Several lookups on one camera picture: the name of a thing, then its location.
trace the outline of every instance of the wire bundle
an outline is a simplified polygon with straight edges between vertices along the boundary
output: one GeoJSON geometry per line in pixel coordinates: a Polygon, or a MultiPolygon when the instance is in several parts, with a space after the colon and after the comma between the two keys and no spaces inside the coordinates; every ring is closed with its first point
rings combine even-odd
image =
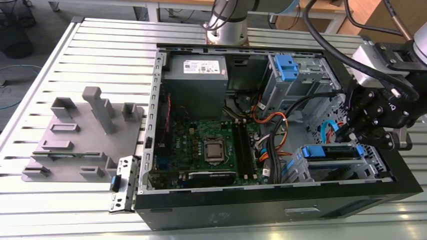
{"type": "MultiPolygon", "coordinates": [[[[336,125],[340,127],[340,126],[343,126],[344,125],[344,123],[341,122],[341,121],[339,121],[337,123],[336,123],[336,125]]],[[[332,129],[332,127],[329,128],[329,130],[327,131],[327,133],[325,133],[325,143],[327,144],[329,144],[331,143],[331,137],[332,137],[332,135],[333,135],[333,129],[332,129]]]]}
{"type": "MultiPolygon", "coordinates": [[[[285,132],[284,132],[283,139],[281,139],[281,142],[280,142],[279,146],[275,147],[276,150],[279,150],[279,149],[283,147],[283,145],[285,144],[285,141],[287,141],[287,138],[288,138],[288,130],[287,130],[287,129],[288,129],[288,118],[287,118],[287,116],[285,116],[281,112],[277,111],[277,112],[273,112],[272,114],[269,114],[268,117],[265,117],[263,120],[260,120],[260,119],[256,118],[256,114],[255,114],[256,106],[257,106],[257,104],[253,105],[253,106],[252,106],[252,109],[251,109],[252,118],[253,118],[253,120],[255,120],[256,123],[259,123],[259,124],[265,124],[265,123],[268,123],[268,122],[273,119],[273,117],[276,117],[276,116],[280,116],[281,119],[283,119],[283,121],[284,121],[285,132]]],[[[261,160],[261,159],[265,160],[267,158],[268,158],[268,153],[265,152],[265,153],[260,156],[260,159],[259,159],[259,160],[261,160]]]]}
{"type": "MultiPolygon", "coordinates": [[[[223,18],[223,13],[224,13],[224,10],[225,10],[225,8],[227,8],[228,2],[229,2],[229,1],[225,2],[225,5],[224,5],[224,7],[221,8],[221,10],[220,10],[220,12],[219,12],[219,17],[216,17],[216,20],[215,20],[215,22],[212,23],[212,25],[211,25],[211,26],[209,26],[209,25],[208,25],[208,26],[204,26],[204,24],[200,24],[200,26],[201,26],[201,28],[203,28],[204,30],[207,30],[207,31],[216,31],[217,29],[220,29],[220,28],[225,25],[225,23],[228,23],[229,18],[231,18],[232,15],[235,14],[235,11],[236,11],[236,8],[237,8],[237,4],[239,4],[239,0],[235,0],[233,8],[232,8],[232,12],[231,12],[229,16],[225,18],[225,20],[221,22],[220,25],[215,26],[215,25],[217,24],[217,22],[219,22],[219,19],[223,18]]],[[[216,7],[216,3],[217,3],[217,0],[215,0],[213,5],[212,5],[211,18],[212,18],[212,16],[213,16],[213,11],[215,11],[215,7],[216,7]]]]}

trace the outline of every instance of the metal aluminum table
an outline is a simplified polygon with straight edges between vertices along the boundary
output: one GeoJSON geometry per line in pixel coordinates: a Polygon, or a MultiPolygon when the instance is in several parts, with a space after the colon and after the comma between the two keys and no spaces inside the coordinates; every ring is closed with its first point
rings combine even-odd
{"type": "MultiPolygon", "coordinates": [[[[248,35],[251,46],[319,48],[305,32],[251,28],[248,35]]],[[[327,34],[325,38],[348,55],[363,43],[357,36],[327,34]]],[[[203,29],[191,24],[93,18],[69,24],[0,136],[0,238],[425,239],[427,127],[421,122],[409,129],[413,149],[401,155],[425,192],[345,219],[152,232],[136,213],[108,215],[108,183],[21,181],[21,170],[52,116],[54,98],[70,97],[82,102],[84,87],[97,86],[112,103],[147,104],[156,43],[204,42],[203,29]]],[[[135,154],[141,150],[139,144],[135,154]]]]}

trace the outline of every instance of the floor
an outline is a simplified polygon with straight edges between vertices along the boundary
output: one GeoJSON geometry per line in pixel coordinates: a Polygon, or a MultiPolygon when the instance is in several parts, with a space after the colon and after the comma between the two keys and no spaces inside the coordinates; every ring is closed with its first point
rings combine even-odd
{"type": "MultiPolygon", "coordinates": [[[[136,20],[133,8],[129,6],[60,3],[58,7],[60,11],[53,12],[46,2],[33,1],[30,10],[37,24],[26,28],[25,32],[34,46],[34,52],[22,59],[8,59],[0,52],[0,69],[9,65],[36,65],[42,67],[73,16],[136,20]]],[[[177,12],[179,9],[175,9],[175,11],[176,17],[168,17],[167,10],[161,9],[160,20],[171,23],[184,21],[188,24],[200,24],[211,16],[209,12],[203,11],[193,11],[193,13],[191,10],[177,12]]],[[[141,19],[144,17],[147,18],[145,9],[143,9],[141,19]]],[[[269,28],[267,16],[249,15],[248,27],[269,28]]],[[[0,83],[1,80],[6,80],[6,85],[0,86],[0,131],[4,129],[17,105],[2,108],[16,104],[22,99],[38,71],[33,67],[13,67],[0,71],[0,83]]]]}

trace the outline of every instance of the black cable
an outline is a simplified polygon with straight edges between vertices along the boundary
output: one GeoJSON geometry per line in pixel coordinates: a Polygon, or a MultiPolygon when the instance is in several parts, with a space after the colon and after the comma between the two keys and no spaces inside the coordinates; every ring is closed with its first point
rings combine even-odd
{"type": "Polygon", "coordinates": [[[279,184],[280,183],[277,181],[279,180],[277,178],[280,175],[280,174],[277,174],[277,161],[279,160],[275,156],[275,152],[276,152],[275,145],[271,144],[269,141],[267,142],[267,152],[268,152],[268,159],[269,159],[269,177],[268,177],[269,184],[279,184]]]}
{"type": "Polygon", "coordinates": [[[235,108],[239,110],[239,112],[243,115],[248,116],[248,113],[245,111],[243,111],[243,109],[241,109],[241,107],[240,107],[240,105],[237,103],[237,95],[232,98],[232,102],[233,102],[235,108]]]}
{"type": "Polygon", "coordinates": [[[181,24],[183,24],[187,20],[189,20],[189,19],[192,18],[193,13],[195,13],[195,10],[192,10],[192,12],[191,12],[189,16],[187,17],[187,19],[180,21],[181,24]]]}
{"type": "Polygon", "coordinates": [[[300,14],[301,14],[301,6],[300,6],[300,4],[297,4],[297,11],[296,11],[296,15],[295,15],[295,17],[293,17],[292,25],[291,25],[287,29],[284,29],[284,30],[289,30],[291,28],[295,27],[295,25],[296,25],[296,24],[299,23],[299,21],[300,21],[300,14]]]}
{"type": "Polygon", "coordinates": [[[357,23],[356,20],[353,19],[353,16],[352,16],[348,0],[344,0],[344,7],[345,7],[345,15],[347,15],[348,21],[357,28],[361,28],[361,29],[365,29],[365,30],[372,30],[372,31],[376,31],[376,32],[387,33],[387,34],[393,34],[393,35],[397,35],[397,36],[403,36],[401,32],[399,32],[397,30],[392,30],[392,29],[383,28],[383,27],[376,27],[376,26],[367,26],[367,25],[363,25],[363,24],[357,23]]]}
{"type": "Polygon", "coordinates": [[[264,161],[264,168],[265,168],[265,165],[267,165],[268,168],[269,168],[268,184],[275,184],[275,183],[276,183],[276,179],[275,179],[275,176],[276,176],[276,166],[275,166],[273,160],[272,160],[271,158],[265,159],[265,161],[264,161]]]}
{"type": "Polygon", "coordinates": [[[172,9],[172,11],[168,9],[168,8],[165,8],[164,9],[171,15],[173,15],[173,13],[180,13],[184,9],[181,9],[181,10],[179,10],[179,11],[175,11],[173,9],[172,9]]]}
{"type": "Polygon", "coordinates": [[[396,16],[396,11],[395,11],[395,8],[393,8],[389,0],[381,0],[381,1],[383,1],[384,5],[387,7],[387,10],[388,10],[388,13],[389,13],[391,17],[396,16]]]}
{"type": "Polygon", "coordinates": [[[395,87],[397,90],[401,91],[401,95],[405,97],[405,100],[409,102],[413,102],[419,99],[420,95],[415,91],[415,89],[407,85],[404,82],[401,82],[395,77],[389,76],[388,74],[377,71],[376,69],[365,66],[356,60],[353,60],[351,57],[344,55],[323,38],[320,33],[317,32],[315,26],[312,25],[309,18],[308,18],[308,12],[312,9],[312,6],[315,5],[317,0],[311,0],[308,5],[305,6],[304,12],[303,12],[303,20],[307,25],[309,34],[312,35],[316,42],[320,44],[320,46],[324,48],[325,51],[331,53],[331,55],[345,65],[348,65],[355,70],[360,71],[361,73],[367,74],[372,78],[377,79],[381,83],[384,88],[391,91],[392,87],[395,87]]]}
{"type": "MultiPolygon", "coordinates": [[[[208,20],[212,19],[216,2],[217,2],[217,0],[215,0],[215,2],[213,2],[212,10],[211,10],[211,17],[208,18],[208,20]]],[[[220,12],[219,12],[219,15],[220,15],[220,16],[223,15],[223,12],[224,12],[224,10],[225,10],[227,4],[228,4],[228,1],[225,2],[225,5],[224,5],[224,7],[221,8],[221,10],[220,10],[220,12]]],[[[215,19],[215,22],[212,23],[211,26],[204,26],[203,24],[200,24],[201,28],[203,28],[204,30],[209,31],[209,29],[211,29],[211,28],[215,26],[215,24],[219,22],[219,19],[220,19],[219,17],[215,19]]]]}
{"type": "Polygon", "coordinates": [[[213,28],[207,28],[207,27],[201,26],[203,29],[207,30],[207,31],[216,31],[217,29],[220,29],[220,28],[225,25],[225,23],[228,23],[228,20],[231,19],[232,15],[235,14],[235,11],[236,11],[236,8],[237,8],[237,4],[239,4],[239,0],[235,0],[232,12],[231,12],[229,16],[225,18],[225,20],[223,21],[223,23],[221,23],[219,26],[216,26],[216,27],[213,27],[213,28]]]}
{"type": "Polygon", "coordinates": [[[281,173],[280,173],[280,158],[279,158],[279,155],[277,155],[277,151],[276,151],[276,147],[275,147],[275,135],[271,134],[269,137],[268,137],[268,142],[269,142],[269,152],[271,152],[271,155],[269,156],[269,159],[272,160],[272,163],[275,164],[275,183],[276,184],[280,184],[281,183],[281,173]]]}
{"type": "Polygon", "coordinates": [[[235,111],[227,106],[227,100],[225,100],[225,99],[224,99],[223,111],[224,111],[225,113],[228,113],[228,115],[232,114],[235,119],[243,119],[243,117],[240,117],[240,116],[235,113],[235,111]]]}

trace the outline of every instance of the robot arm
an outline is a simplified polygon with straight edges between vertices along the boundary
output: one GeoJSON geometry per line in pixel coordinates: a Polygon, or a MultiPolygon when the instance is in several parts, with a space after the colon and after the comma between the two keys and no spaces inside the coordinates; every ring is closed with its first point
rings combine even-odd
{"type": "MultiPolygon", "coordinates": [[[[323,48],[352,68],[356,80],[344,89],[347,118],[345,124],[336,131],[335,141],[357,140],[361,144],[383,149],[409,150],[412,142],[407,128],[427,114],[427,24],[412,38],[389,0],[383,0],[399,29],[399,32],[388,31],[403,36],[407,42],[369,44],[372,42],[368,41],[349,58],[325,41],[311,24],[308,11],[315,2],[309,1],[303,13],[308,31],[323,48]]],[[[297,3],[297,0],[216,0],[211,19],[203,25],[208,44],[245,45],[248,11],[283,13],[292,10],[297,3]]],[[[365,26],[365,29],[384,31],[377,27],[365,26]]]]}
{"type": "Polygon", "coordinates": [[[241,46],[248,42],[248,11],[283,13],[292,11],[299,0],[215,0],[205,29],[208,44],[241,46]]]}

